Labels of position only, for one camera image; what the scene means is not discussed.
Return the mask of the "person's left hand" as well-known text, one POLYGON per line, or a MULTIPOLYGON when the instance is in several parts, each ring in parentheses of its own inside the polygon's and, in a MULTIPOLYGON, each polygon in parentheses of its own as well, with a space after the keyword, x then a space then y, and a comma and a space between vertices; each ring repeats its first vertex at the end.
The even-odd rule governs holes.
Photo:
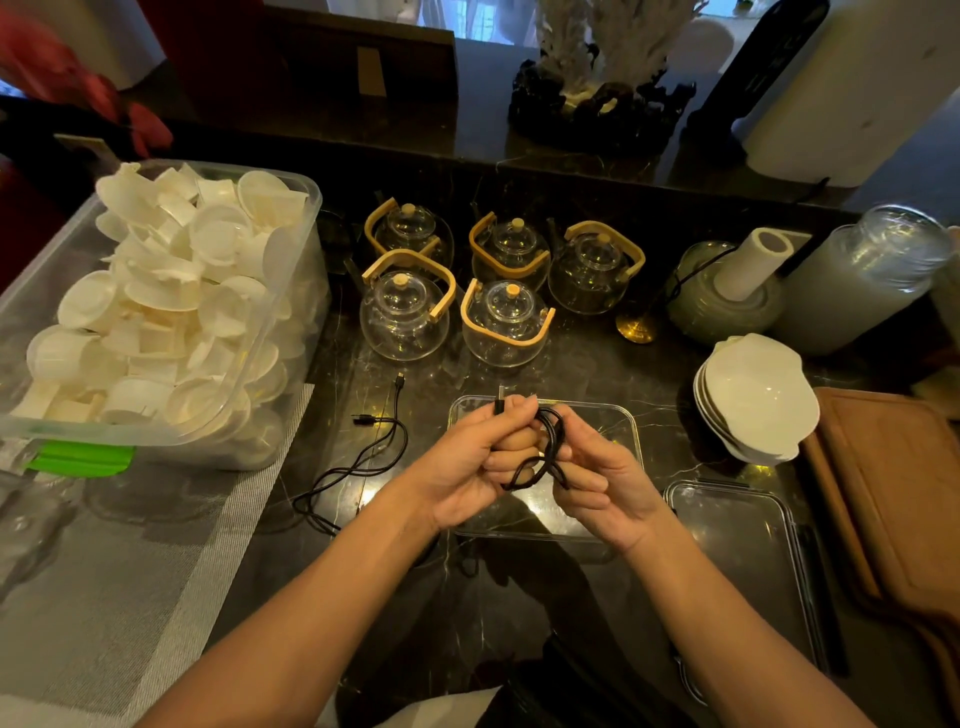
POLYGON ((464 431, 468 415, 405 472, 440 530, 459 526, 492 505, 522 466, 527 475, 532 472, 529 460, 539 454, 535 419, 501 442, 469 442, 464 431))

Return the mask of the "person's right hand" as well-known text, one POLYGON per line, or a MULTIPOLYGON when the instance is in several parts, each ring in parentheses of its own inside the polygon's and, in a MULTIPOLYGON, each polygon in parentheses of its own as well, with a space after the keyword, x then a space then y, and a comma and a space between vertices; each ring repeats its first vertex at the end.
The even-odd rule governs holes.
POLYGON ((560 454, 564 483, 554 488, 563 512, 617 552, 627 553, 671 515, 629 449, 601 435, 599 454, 560 454))

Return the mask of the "person's right forearm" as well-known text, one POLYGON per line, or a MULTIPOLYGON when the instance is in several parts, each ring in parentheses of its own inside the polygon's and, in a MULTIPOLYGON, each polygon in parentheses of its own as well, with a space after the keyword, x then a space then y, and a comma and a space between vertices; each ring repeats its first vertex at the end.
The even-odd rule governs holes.
POLYGON ((748 603, 661 503, 626 558, 725 728, 876 728, 748 603))

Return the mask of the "person's left forearm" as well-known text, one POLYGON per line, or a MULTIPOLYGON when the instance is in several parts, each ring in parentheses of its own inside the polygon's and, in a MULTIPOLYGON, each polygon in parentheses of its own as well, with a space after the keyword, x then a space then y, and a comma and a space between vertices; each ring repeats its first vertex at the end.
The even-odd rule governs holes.
POLYGON ((404 474, 288 585, 219 640, 136 728, 311 728, 402 577, 443 493, 404 474))

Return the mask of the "small clear plastic container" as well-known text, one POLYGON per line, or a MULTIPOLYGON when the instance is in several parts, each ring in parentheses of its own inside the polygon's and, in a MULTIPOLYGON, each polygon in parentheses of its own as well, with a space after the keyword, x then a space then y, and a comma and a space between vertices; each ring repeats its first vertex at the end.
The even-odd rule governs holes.
MULTIPOLYGON (((542 407, 563 405, 606 439, 629 450, 642 462, 639 431, 625 408, 610 404, 542 398, 542 407)), ((510 491, 477 515, 454 528, 463 538, 505 538, 567 543, 597 543, 578 520, 568 516, 553 496, 553 479, 546 474, 533 487, 510 491)))

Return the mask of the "gold spoon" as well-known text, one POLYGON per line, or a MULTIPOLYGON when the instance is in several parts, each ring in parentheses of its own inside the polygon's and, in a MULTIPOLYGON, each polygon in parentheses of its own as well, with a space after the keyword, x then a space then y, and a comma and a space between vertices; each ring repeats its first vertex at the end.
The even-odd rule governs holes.
POLYGON ((618 305, 614 323, 619 335, 632 344, 650 345, 660 335, 660 304, 656 298, 629 298, 618 305))

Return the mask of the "green ceramic pot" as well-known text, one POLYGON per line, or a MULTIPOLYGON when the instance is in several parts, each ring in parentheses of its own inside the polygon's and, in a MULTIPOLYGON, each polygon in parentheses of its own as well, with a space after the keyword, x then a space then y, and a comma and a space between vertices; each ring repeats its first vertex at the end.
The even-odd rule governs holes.
POLYGON ((723 241, 702 241, 683 254, 664 285, 666 312, 685 336, 705 345, 732 336, 763 334, 785 308, 780 279, 772 274, 744 300, 722 297, 715 279, 736 249, 723 241))

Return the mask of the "stack of white bowls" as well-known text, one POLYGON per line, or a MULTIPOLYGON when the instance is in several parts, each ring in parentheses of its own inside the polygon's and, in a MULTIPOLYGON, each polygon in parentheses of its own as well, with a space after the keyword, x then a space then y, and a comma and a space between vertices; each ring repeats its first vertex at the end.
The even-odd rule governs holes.
POLYGON ((761 334, 714 345, 693 380, 695 405, 730 455, 775 467, 799 455, 820 405, 796 351, 761 334))

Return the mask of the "clear plastic container lid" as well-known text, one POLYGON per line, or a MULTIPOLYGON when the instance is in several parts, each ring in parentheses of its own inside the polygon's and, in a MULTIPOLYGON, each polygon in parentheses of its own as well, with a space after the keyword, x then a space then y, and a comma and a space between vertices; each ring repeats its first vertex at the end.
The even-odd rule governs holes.
POLYGON ((678 480, 663 497, 750 606, 817 668, 827 668, 816 591, 786 504, 774 493, 714 480, 678 480))

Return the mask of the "white paper roll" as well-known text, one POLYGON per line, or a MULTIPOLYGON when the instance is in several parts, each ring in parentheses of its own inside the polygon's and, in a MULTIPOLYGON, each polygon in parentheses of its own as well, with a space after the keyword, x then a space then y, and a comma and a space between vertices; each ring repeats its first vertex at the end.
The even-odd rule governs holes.
POLYGON ((794 246, 781 229, 757 227, 718 265, 714 287, 730 302, 748 299, 794 254, 794 246))

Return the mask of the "person's black clothing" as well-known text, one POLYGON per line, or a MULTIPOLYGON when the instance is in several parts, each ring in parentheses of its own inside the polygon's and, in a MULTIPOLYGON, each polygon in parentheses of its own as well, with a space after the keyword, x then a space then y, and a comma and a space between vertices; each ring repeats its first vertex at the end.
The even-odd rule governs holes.
POLYGON ((556 635, 536 659, 512 661, 474 728, 698 728, 654 685, 628 669, 618 682, 556 635))

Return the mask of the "large glass jar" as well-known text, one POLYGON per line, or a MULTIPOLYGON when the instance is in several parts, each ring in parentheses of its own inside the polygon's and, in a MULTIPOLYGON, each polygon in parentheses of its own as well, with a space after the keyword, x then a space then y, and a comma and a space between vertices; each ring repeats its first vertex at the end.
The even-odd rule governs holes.
POLYGON ((927 294, 954 237, 915 208, 882 204, 842 225, 783 279, 768 335, 805 357, 852 343, 927 294))

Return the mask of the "wooden cutting board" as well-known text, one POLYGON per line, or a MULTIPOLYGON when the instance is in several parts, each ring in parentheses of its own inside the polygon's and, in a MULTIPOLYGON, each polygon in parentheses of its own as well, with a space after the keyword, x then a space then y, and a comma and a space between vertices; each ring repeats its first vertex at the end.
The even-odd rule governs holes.
POLYGON ((817 387, 802 442, 859 600, 931 650, 960 725, 960 439, 918 398, 817 387))

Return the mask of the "white coral ornament black base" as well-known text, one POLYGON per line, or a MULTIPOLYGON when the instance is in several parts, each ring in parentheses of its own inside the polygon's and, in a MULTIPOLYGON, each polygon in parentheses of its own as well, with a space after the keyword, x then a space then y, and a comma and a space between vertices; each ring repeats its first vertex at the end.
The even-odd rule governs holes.
POLYGON ((510 127, 576 153, 654 156, 696 94, 661 86, 682 32, 710 0, 536 0, 539 56, 513 78, 510 127))

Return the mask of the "dark brown box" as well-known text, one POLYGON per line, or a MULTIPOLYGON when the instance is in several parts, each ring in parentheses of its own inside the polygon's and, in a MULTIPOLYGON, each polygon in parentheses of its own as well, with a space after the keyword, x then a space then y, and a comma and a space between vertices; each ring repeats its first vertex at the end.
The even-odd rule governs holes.
POLYGON ((286 72, 284 113, 391 114, 451 127, 459 107, 450 30, 329 12, 266 7, 286 72))

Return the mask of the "green plastic lid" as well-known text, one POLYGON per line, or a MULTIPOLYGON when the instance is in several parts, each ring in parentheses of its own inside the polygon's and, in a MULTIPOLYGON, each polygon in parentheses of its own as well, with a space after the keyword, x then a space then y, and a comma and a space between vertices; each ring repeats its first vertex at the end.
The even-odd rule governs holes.
POLYGON ((111 478, 126 472, 136 450, 131 445, 44 441, 24 470, 72 479, 111 478))

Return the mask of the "white cylindrical appliance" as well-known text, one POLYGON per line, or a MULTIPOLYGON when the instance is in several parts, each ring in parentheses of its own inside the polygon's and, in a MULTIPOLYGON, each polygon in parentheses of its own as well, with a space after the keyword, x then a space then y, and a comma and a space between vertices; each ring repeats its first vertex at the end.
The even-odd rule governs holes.
POLYGON ((737 129, 746 164, 858 188, 960 89, 960 0, 830 0, 737 129))

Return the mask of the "grey mesh placemat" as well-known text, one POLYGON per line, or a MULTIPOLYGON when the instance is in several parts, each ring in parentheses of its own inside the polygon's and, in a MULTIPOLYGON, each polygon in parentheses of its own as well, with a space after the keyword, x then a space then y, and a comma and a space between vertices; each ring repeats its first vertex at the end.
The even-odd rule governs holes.
POLYGON ((0 728, 126 728, 200 657, 313 390, 269 467, 134 461, 32 485, 72 518, 0 604, 0 728))

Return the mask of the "red cloth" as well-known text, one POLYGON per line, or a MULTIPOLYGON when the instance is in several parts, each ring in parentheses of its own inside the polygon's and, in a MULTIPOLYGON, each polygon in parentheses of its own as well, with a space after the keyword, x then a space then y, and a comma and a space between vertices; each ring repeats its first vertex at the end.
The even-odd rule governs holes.
POLYGON ((31 98, 87 108, 127 129, 141 158, 173 145, 173 133, 147 106, 122 100, 114 83, 85 67, 54 30, 1 4, 0 78, 31 98))

